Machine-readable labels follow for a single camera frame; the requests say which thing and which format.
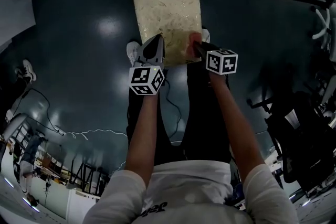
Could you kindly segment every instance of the leg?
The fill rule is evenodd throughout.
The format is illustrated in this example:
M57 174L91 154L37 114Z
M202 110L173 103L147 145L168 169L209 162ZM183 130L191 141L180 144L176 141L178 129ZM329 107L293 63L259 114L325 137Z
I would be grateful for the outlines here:
M0 132L2 133L5 128L5 118L7 110L11 109L15 100L18 99L25 91L27 85L31 81L36 80L36 74L33 71L33 67L28 60L23 60L23 66L25 68L25 73L22 75L21 71L17 68L17 80L9 88L5 89L2 94L0 94Z
M26 161L30 164L34 165L35 155L38 149L38 146L45 141L43 137L40 137L38 135L33 135L33 137L30 139L25 152L22 156L21 161Z
M207 30L202 29L202 39L210 42ZM181 148L187 159L228 163L231 153L226 127L204 65L203 61L187 65L190 109Z
M18 99L25 91L27 84L25 78L18 77L16 82L9 88L3 91L3 96L1 98L1 119L6 116L7 110L11 109L16 99Z
M131 89L129 93L129 107L128 107L128 126L126 128L128 143L130 144L135 126L138 121L140 109L142 106L143 96L136 95ZM160 165L164 163L176 162L183 160L182 152L180 148L172 146L165 131L160 108L160 96L157 103L158 115L157 115L157 137L156 137L156 149L154 165Z

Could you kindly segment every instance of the shoe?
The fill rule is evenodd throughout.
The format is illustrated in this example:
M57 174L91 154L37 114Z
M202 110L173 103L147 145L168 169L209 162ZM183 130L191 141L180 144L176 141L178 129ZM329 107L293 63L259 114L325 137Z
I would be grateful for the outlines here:
M27 60L23 60L23 67L25 68L24 78L30 78L30 82L36 80L36 74L33 70L32 64Z
M134 66L134 62L137 58L136 56L138 54L139 48L140 48L140 44L137 43L136 41L131 41L127 43L126 52L127 52L128 59L130 60L132 66Z
M202 28L202 42L210 43L210 32L206 28Z

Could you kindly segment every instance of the black pants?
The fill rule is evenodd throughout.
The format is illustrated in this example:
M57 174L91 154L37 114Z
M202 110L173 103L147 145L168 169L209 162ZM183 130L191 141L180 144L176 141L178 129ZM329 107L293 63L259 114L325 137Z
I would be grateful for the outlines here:
M203 62L187 65L190 112L180 146L173 146L165 131L160 99L157 103L157 138L154 165L191 159L229 163L231 154L225 123ZM143 96L129 93L127 137L130 144Z
M17 78L16 82L0 92L0 132L4 131L6 113L12 108L16 99L18 99L25 91L28 80L25 78Z

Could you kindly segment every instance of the light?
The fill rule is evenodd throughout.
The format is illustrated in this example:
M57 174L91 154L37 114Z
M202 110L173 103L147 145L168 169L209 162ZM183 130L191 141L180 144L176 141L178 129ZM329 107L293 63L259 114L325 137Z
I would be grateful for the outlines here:
M26 198L22 198L22 200L25 201L29 206L31 206L30 202L28 202L28 200Z
M11 182L9 182L9 180L6 177L5 177L5 180L12 188L14 188L13 184Z
M35 206L32 206L32 208L36 211L40 213L40 210L38 210Z
M310 202L310 199L306 201L302 206L306 206Z

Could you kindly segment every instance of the cable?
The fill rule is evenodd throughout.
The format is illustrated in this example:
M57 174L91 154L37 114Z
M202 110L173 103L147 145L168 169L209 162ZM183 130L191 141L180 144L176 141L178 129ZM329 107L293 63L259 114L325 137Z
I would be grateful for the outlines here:
M168 95L169 95L169 92L170 92L170 83L169 83L169 81L168 81L167 79L166 79L165 81L166 81L167 84L168 84L168 91L167 91L167 95L166 95L166 100L168 101L169 104L171 104L171 105L173 105L174 107L176 107L177 110L179 111L179 114L180 114L180 116L178 117L178 120L177 120L176 130L175 130L175 132L174 132L171 136L169 136L169 139L170 139L170 138L172 138L172 137L177 133L177 129L179 128L179 127L178 127L178 126L179 126L178 124L180 123L180 120L181 120L181 118L182 118L182 113L181 113L180 108L179 108L176 104L174 104L172 101L169 100Z
M59 132L56 132L55 130L53 130L53 129L47 127L47 126L45 126L44 124L42 124L42 123L40 123L39 121L37 121L37 120L35 120L34 118L32 118L31 116L28 116L28 118L30 118L31 120L33 120L33 121L37 122L38 124L42 125L44 128L47 128L47 129L49 129L49 130L51 130L51 131L53 131L53 132L59 134Z
M48 108L47 108L47 119L48 119L50 125L52 126L52 128L53 128L57 133L59 133L59 131L58 131L58 130L54 127L54 125L51 123L51 120L50 120L50 117L49 117L50 102L49 102L48 98L46 98L46 96L45 96L43 93L41 93L40 91L38 91L38 90L36 90L36 89L34 89L34 88L30 88L28 91L36 91L37 93L41 94L41 95L44 97L44 99L46 99L46 101L47 101L47 103L48 103Z
M26 92L24 92L24 94L22 94L22 97L21 97L21 99L20 99L20 101L19 101L19 104L17 105L17 108L16 108L15 112L13 113L13 117L12 117L12 118L14 118L15 113L16 113L16 111L18 110L18 108L19 108L19 106L20 106L20 104L21 104L22 99L25 98L25 97L29 94L30 91L35 91L35 92L41 94L41 95L43 96L43 98L47 101L47 103L48 103L48 107L47 107L47 111L46 111L47 119L48 119L48 121L49 121L51 127L53 128L53 130L50 129L50 128L48 128L48 127L46 127L46 126L44 126L42 123L40 123L39 121L37 121L37 120L31 118L30 116L28 116L28 117L29 117L30 119L32 119L32 120L38 122L39 124L41 124L43 127L47 128L47 129L49 129L49 130L52 130L52 131L54 131L54 132L56 132L56 133L59 134L59 131L58 131L58 130L54 127L54 125L51 123L51 120L50 120L50 117L49 117L50 102L49 102L48 98L46 98L46 96L45 96L43 93L41 93L40 91L38 91L38 90L36 90L36 89L34 89L34 88L30 88L30 89L28 89Z

